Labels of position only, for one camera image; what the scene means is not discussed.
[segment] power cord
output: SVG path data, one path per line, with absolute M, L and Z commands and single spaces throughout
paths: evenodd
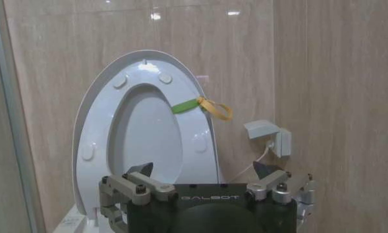
M 266 157 L 266 155 L 267 155 L 267 153 L 270 152 L 270 149 L 273 149 L 275 147 L 275 143 L 274 143 L 274 141 L 269 141 L 267 143 L 266 143 L 266 148 L 265 148 L 265 152 L 263 152 L 263 154 L 262 154 L 262 156 L 255 160 L 255 162 L 261 162 L 261 160 Z M 247 166 L 247 168 L 242 171 L 242 172 L 239 172 L 238 173 L 238 175 L 229 181 L 229 183 L 231 183 L 231 182 L 234 182 L 238 178 L 239 178 L 239 176 L 249 170 L 249 169 L 251 169 L 251 167 L 254 166 L 254 163 L 251 163 L 250 164 L 250 166 Z

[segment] yellow loop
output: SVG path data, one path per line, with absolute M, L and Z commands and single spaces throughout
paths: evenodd
M 197 98 L 197 101 L 199 102 L 201 106 L 219 119 L 222 120 L 231 120 L 234 117 L 234 111 L 233 109 L 223 103 L 215 103 L 214 101 L 206 99 L 203 96 Z M 225 115 L 218 109 L 217 106 L 221 106 L 226 111 L 227 115 Z

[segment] white toilet lid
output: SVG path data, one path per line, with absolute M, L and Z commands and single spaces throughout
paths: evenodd
M 166 183 L 217 183 L 213 121 L 201 108 L 171 107 L 205 95 L 185 65 L 143 50 L 121 57 L 85 97 L 74 132 L 77 205 L 90 218 L 99 207 L 99 181 L 154 162 L 151 177 Z

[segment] screw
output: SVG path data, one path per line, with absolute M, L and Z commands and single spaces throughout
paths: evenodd
M 286 184 L 286 183 L 281 183 L 281 184 L 278 184 L 277 189 L 278 189 L 279 191 L 286 192 L 286 191 L 287 191 L 287 184 Z
M 109 176 L 105 176 L 103 177 L 103 183 L 107 183 L 109 182 Z
M 147 187 L 143 184 L 139 184 L 135 189 L 137 194 L 145 194 L 147 192 Z

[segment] white cable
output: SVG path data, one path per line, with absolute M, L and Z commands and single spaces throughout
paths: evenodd
M 263 155 L 255 160 L 255 162 L 261 162 L 261 160 L 267 155 L 269 151 L 270 151 L 270 147 L 266 146 Z M 254 165 L 254 163 L 241 173 L 238 173 L 238 175 L 231 179 L 231 181 L 229 183 L 234 182 L 234 180 L 239 178 L 239 176 L 253 167 L 253 165 Z

